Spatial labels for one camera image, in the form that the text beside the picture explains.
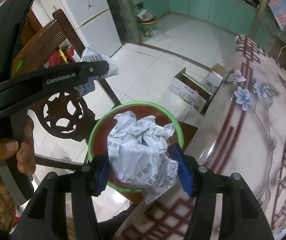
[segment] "green bucket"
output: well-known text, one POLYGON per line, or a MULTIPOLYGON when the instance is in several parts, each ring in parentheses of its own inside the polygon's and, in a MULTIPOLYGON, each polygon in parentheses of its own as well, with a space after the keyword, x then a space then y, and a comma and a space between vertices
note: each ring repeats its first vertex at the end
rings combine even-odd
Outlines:
MULTIPOLYGON (((179 145, 183 147, 183 132, 173 114, 160 105, 145 101, 134 101, 113 108, 96 123, 88 144, 88 155, 90 161, 94 156, 105 153, 107 149, 107 136, 117 123, 117 121, 114 120, 114 116, 126 111, 132 111, 136 115, 137 119, 141 119, 148 115, 154 115, 155 123, 160 126, 173 123, 175 133, 169 138, 169 141, 171 144, 178 142, 179 145)), ((140 192, 139 188, 120 182, 113 172, 111 173, 107 184, 121 192, 140 192)))
POLYGON ((156 29, 155 23, 156 23, 156 20, 150 23, 138 23, 139 28, 142 30, 144 37, 146 38, 152 37, 152 31, 156 29))

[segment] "checkered cloth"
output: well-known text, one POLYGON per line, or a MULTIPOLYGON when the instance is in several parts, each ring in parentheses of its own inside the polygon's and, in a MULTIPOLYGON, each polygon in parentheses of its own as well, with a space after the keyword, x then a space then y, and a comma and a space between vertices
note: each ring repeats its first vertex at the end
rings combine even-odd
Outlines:
POLYGON ((286 29, 286 0, 270 0, 268 3, 281 30, 286 29))

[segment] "chair backrest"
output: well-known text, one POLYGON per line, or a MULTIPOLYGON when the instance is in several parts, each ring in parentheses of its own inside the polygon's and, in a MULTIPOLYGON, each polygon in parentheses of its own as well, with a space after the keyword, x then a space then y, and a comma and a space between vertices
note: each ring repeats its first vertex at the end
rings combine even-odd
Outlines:
POLYGON ((52 15, 54 19, 44 26, 14 59, 12 77, 39 69, 66 39, 76 53, 82 55, 85 46, 64 12, 58 9, 52 15))
MULTIPOLYGON (((85 46, 64 12, 59 9, 52 15, 54 19, 44 26, 14 59, 12 77, 41 68, 66 39, 81 57, 85 46)), ((121 104, 105 79, 99 80, 99 84, 115 105, 121 104)), ((49 101, 49 98, 50 96, 29 106, 29 109, 35 112, 43 128, 56 137, 72 138, 77 141, 88 140, 97 121, 95 114, 88 108, 85 100, 70 90, 62 91, 59 97, 52 101, 49 101), (70 101, 76 108, 74 114, 70 114, 67 109, 70 101), (44 117, 43 112, 45 105, 48 105, 46 117, 44 117), (57 125, 57 121, 62 118, 69 121, 66 127, 57 125)))

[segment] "human hand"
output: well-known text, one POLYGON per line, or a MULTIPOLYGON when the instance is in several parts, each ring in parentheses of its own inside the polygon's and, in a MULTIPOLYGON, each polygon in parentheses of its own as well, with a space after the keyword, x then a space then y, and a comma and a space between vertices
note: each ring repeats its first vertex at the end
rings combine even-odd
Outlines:
MULTIPOLYGON (((36 169, 34 159, 33 128, 33 121, 28 116, 27 122, 24 126, 25 137, 20 145, 13 139, 0 139, 0 160, 7 160, 16 154, 18 170, 26 175, 32 175, 36 169)), ((4 195, 8 193, 9 192, 0 176, 0 194, 4 195)))

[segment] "cardboard box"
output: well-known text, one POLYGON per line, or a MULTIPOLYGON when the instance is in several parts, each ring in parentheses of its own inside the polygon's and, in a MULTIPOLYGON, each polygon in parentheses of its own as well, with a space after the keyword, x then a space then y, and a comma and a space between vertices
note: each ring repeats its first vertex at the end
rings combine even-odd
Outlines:
POLYGON ((199 113, 212 95, 201 83, 186 74, 186 68, 175 75, 173 83, 173 92, 199 113))
POLYGON ((203 79, 202 85, 208 90, 210 90, 212 93, 215 93, 220 86, 224 76, 225 68, 217 63, 212 68, 212 72, 209 72, 207 76, 203 79))

